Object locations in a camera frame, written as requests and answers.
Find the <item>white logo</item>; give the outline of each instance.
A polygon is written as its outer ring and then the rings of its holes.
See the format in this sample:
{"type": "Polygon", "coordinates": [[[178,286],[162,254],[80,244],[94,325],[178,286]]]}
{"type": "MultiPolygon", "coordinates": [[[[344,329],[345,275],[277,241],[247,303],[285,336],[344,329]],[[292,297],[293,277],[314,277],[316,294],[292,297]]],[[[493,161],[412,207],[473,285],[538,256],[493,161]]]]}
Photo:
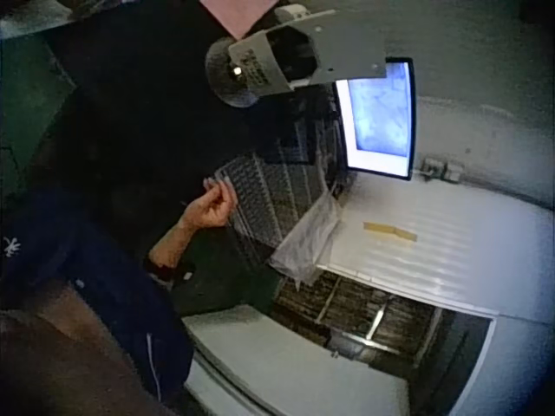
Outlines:
{"type": "Polygon", "coordinates": [[[17,242],[17,238],[9,238],[4,237],[3,240],[8,244],[8,246],[3,249],[3,252],[6,254],[6,257],[12,257],[19,251],[21,245],[17,242]]]}

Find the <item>wire rack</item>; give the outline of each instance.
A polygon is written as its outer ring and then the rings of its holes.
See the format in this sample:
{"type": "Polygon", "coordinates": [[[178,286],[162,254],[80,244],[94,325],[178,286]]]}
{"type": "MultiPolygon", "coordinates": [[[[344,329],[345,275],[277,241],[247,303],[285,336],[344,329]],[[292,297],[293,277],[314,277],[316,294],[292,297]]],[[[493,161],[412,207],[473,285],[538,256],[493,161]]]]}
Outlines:
{"type": "Polygon", "coordinates": [[[216,172],[228,177],[238,194],[232,216],[234,241],[251,267],[263,264],[312,207],[336,184],[341,166],[341,134],[331,87],[320,88],[324,111],[295,122],[293,138],[276,140],[261,157],[250,152],[216,172]],[[313,158],[308,143],[314,145],[313,158]]]}

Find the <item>screen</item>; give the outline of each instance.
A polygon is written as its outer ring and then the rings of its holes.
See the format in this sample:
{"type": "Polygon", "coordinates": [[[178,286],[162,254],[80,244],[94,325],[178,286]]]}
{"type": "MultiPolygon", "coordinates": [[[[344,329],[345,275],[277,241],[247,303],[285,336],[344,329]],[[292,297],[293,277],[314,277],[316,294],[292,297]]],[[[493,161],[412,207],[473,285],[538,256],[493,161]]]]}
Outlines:
{"type": "Polygon", "coordinates": [[[386,78],[337,81],[347,165],[410,179],[415,105],[410,62],[387,62],[386,78]]]}

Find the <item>yellow tape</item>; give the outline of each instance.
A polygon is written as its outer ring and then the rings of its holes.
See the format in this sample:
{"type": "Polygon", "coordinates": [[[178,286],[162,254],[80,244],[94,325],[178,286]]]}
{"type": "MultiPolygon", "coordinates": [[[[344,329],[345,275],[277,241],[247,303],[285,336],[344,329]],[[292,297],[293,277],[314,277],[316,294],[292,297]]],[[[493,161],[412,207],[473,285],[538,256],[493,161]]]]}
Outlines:
{"type": "Polygon", "coordinates": [[[364,230],[381,232],[384,234],[395,234],[399,238],[403,238],[408,241],[416,242],[418,236],[413,232],[402,230],[400,228],[394,227],[393,225],[378,224],[378,223],[363,223],[364,230]]]}

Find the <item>plastic bag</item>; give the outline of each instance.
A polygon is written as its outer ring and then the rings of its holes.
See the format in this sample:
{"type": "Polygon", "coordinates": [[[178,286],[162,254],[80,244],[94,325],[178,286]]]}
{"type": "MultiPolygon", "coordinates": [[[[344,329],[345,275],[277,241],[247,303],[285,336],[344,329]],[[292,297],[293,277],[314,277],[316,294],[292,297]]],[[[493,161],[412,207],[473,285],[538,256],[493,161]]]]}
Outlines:
{"type": "Polygon", "coordinates": [[[313,283],[317,260],[340,219],[340,207],[325,192],[303,215],[270,258],[270,266],[300,283],[313,283]]]}

